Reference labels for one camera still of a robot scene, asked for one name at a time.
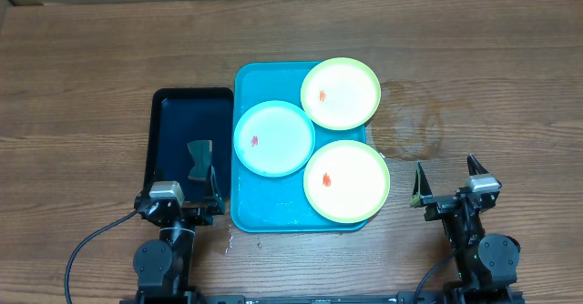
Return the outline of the light blue plate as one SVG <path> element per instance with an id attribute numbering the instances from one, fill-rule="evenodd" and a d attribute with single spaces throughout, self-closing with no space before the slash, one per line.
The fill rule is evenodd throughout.
<path id="1" fill-rule="evenodd" d="M 233 131 L 239 161 L 262 177 L 285 177 L 298 171 L 315 148 L 315 128 L 298 106 L 280 100 L 248 109 Z"/>

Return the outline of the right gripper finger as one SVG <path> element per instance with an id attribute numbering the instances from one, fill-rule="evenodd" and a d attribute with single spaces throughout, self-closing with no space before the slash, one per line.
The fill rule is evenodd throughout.
<path id="1" fill-rule="evenodd" d="M 410 200 L 412 208 L 421 208 L 426 206 L 433 198 L 432 190 L 423 171 L 420 162 L 416 163 L 415 180 L 413 194 Z"/>
<path id="2" fill-rule="evenodd" d="M 488 173 L 488 171 L 480 164 L 474 154 L 468 155 L 466 162 L 470 176 L 484 175 Z"/>

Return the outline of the yellow-green plate bottom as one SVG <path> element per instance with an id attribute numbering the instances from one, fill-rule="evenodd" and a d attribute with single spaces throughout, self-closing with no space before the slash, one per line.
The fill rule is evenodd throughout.
<path id="1" fill-rule="evenodd" d="M 303 175 L 305 197 L 322 217 L 350 224 L 376 214 L 388 198 L 391 177 L 383 157 L 354 140 L 318 149 Z"/>

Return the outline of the dark green sponge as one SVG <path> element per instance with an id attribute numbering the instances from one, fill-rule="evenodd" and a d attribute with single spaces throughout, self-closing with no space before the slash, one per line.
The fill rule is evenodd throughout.
<path id="1" fill-rule="evenodd" d="M 195 140 L 188 143 L 188 150 L 193 161 L 193 167 L 188 175 L 190 180 L 206 180 L 208 170 L 212 165 L 212 148 L 211 140 Z"/>

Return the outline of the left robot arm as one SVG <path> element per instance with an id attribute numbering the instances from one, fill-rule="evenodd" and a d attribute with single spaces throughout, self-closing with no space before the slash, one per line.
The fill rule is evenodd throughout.
<path id="1" fill-rule="evenodd" d="M 139 246 L 133 258 L 138 275 L 137 303 L 190 303 L 206 300 L 189 284 L 195 242 L 195 228 L 210 226 L 213 218 L 225 213 L 214 167 L 203 178 L 203 201 L 186 208 L 185 196 L 177 181 L 154 178 L 136 197 L 137 213 L 159 227 L 159 237 Z"/>

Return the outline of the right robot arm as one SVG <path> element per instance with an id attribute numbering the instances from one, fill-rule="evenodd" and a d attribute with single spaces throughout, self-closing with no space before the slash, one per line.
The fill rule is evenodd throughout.
<path id="1" fill-rule="evenodd" d="M 426 221 L 442 222 L 452 253 L 430 269 L 419 282 L 407 303 L 511 303 L 525 301 L 520 291 L 510 286 L 517 282 L 521 247 L 507 235 L 487 234 L 480 214 L 493 208 L 502 184 L 473 155 L 467 157 L 469 177 L 453 195 L 433 194 L 423 168 L 415 171 L 410 202 L 424 208 Z M 439 292 L 424 292 L 427 280 L 448 262 L 454 261 L 458 281 L 448 282 Z"/>

